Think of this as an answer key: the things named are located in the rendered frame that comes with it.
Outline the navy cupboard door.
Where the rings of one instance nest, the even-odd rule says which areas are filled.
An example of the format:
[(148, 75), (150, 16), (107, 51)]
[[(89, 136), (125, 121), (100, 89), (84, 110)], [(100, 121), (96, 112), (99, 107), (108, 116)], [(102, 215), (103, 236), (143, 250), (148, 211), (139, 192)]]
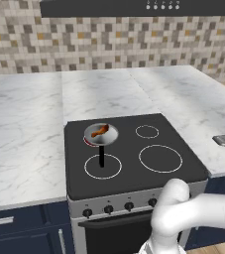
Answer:
[(66, 254), (75, 254), (69, 224), (1, 235), (0, 254), (62, 254), (59, 229), (63, 231)]

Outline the grey spatula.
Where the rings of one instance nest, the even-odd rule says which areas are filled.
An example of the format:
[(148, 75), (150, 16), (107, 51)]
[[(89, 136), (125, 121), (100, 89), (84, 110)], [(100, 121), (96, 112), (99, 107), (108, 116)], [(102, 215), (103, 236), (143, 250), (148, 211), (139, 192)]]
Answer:
[(219, 145), (225, 147), (225, 135), (213, 136), (212, 139)]

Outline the dark range hood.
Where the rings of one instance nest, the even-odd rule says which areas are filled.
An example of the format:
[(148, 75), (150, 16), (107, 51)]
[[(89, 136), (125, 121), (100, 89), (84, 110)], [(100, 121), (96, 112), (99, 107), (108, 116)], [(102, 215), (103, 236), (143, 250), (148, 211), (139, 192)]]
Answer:
[(225, 16), (225, 0), (41, 0), (43, 18)]

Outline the brown chicken piece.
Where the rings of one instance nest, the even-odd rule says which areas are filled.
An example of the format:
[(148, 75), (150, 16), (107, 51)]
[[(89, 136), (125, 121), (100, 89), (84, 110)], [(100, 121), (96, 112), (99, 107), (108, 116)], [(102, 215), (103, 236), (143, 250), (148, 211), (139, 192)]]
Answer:
[(103, 125), (98, 131), (92, 132), (91, 137), (94, 138), (98, 135), (103, 135), (109, 130), (109, 125)]

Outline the navy drawer front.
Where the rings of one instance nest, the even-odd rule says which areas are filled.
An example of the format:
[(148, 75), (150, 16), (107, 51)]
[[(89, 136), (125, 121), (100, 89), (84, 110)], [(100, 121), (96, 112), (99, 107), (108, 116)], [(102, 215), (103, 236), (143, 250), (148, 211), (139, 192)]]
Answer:
[(70, 223), (66, 201), (0, 211), (0, 218), (14, 216), (14, 222), (0, 225), (0, 235)]

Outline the navy cupboard run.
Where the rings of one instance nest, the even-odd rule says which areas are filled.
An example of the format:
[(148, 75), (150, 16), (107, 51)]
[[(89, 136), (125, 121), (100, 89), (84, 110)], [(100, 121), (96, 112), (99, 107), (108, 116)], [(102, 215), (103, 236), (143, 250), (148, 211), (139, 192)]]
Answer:
[[(205, 193), (225, 194), (225, 177), (208, 181)], [(185, 250), (196, 249), (225, 242), (225, 229), (213, 227), (192, 228), (185, 245)]]

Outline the black oven door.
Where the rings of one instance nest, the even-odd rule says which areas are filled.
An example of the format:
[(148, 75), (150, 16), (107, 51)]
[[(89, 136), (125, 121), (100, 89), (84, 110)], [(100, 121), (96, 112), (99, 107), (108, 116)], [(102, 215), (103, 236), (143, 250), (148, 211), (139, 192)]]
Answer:
[(134, 254), (149, 239), (151, 221), (101, 229), (84, 228), (87, 254)]

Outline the black hob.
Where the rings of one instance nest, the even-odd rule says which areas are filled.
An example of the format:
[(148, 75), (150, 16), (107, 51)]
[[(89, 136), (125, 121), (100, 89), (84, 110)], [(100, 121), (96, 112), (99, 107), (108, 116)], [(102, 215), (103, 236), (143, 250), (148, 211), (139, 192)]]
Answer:
[[(119, 132), (99, 149), (84, 142), (93, 124), (113, 125)], [(64, 128), (66, 186), (69, 197), (82, 200), (161, 188), (170, 179), (205, 182), (207, 169), (161, 114), (74, 121)]]

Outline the silver stove body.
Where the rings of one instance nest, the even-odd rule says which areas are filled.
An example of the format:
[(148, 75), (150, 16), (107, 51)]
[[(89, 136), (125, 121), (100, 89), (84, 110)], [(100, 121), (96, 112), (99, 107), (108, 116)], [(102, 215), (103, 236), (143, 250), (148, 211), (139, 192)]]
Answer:
[[(115, 179), (69, 180), (66, 184), (75, 254), (87, 254), (85, 230), (78, 225), (79, 222), (146, 210), (153, 212), (154, 208), (148, 204), (148, 201), (150, 198), (158, 200), (165, 185), (161, 182), (151, 185), (140, 183), (132, 187), (128, 181)], [(125, 209), (126, 202), (134, 204), (131, 211)], [(111, 214), (104, 212), (106, 205), (113, 206), (114, 210)], [(87, 208), (92, 210), (89, 218), (82, 215)]]

